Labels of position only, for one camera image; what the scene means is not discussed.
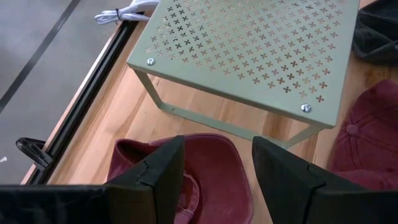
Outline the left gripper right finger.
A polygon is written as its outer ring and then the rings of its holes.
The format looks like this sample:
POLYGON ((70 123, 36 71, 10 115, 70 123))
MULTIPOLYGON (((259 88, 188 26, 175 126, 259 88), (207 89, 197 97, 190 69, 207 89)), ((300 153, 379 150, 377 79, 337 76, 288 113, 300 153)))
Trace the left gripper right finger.
POLYGON ((256 136, 252 159, 273 224, 398 224, 398 191, 368 190, 256 136))

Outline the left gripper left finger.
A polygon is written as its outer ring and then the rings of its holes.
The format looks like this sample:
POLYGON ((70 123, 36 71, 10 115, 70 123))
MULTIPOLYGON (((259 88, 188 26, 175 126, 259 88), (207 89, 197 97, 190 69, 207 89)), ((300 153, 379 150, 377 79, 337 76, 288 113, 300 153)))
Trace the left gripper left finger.
POLYGON ((173 224, 184 158, 175 136, 102 185, 0 185, 0 224, 173 224))

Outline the maroon baseball cap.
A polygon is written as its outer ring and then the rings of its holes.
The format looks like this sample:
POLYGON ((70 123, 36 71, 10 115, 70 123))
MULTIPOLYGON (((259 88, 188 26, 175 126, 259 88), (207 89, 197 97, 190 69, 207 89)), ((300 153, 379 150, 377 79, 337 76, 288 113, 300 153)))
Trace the maroon baseball cap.
POLYGON ((234 144, 217 134, 115 143, 111 224, 248 224, 252 196, 234 144))
POLYGON ((328 170, 371 190, 398 190, 398 84, 383 80, 351 107, 328 170))

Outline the green perforated metal shelf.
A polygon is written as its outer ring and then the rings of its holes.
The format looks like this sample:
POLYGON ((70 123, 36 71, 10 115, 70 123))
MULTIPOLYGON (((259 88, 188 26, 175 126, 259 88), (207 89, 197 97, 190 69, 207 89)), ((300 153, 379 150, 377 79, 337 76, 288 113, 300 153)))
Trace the green perforated metal shelf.
POLYGON ((127 64, 156 106, 252 139, 249 129, 164 103, 150 76, 301 121, 284 148, 337 124, 361 0, 160 0, 127 64))

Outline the dark grey baseball cap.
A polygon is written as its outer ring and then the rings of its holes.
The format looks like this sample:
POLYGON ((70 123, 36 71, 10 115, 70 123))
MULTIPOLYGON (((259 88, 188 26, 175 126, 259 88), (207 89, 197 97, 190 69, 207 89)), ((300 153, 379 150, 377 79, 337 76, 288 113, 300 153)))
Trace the dark grey baseball cap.
POLYGON ((398 65, 398 0, 376 0, 358 11, 353 51, 370 63, 398 65))

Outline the black frame hook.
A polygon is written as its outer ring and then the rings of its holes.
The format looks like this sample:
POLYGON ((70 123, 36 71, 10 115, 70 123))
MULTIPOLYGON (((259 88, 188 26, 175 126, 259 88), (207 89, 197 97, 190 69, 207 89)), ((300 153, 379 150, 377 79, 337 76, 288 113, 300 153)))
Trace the black frame hook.
POLYGON ((43 151, 45 141, 32 138, 19 138, 16 141, 18 150, 33 160, 39 170, 45 170, 52 158, 43 151))

